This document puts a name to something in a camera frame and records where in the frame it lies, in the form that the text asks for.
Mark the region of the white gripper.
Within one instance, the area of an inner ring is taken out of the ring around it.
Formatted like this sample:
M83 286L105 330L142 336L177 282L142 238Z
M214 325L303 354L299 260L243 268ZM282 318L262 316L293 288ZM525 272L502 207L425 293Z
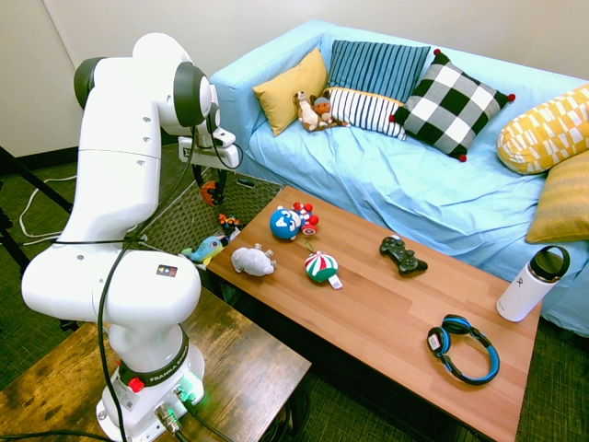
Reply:
M201 166L218 169L215 203L222 204L225 200L226 170L237 169L241 163L242 157L238 146L201 148L192 146L192 139L185 136L180 136L178 141L179 160L181 162L189 161L192 164L193 177L199 188L203 186Z

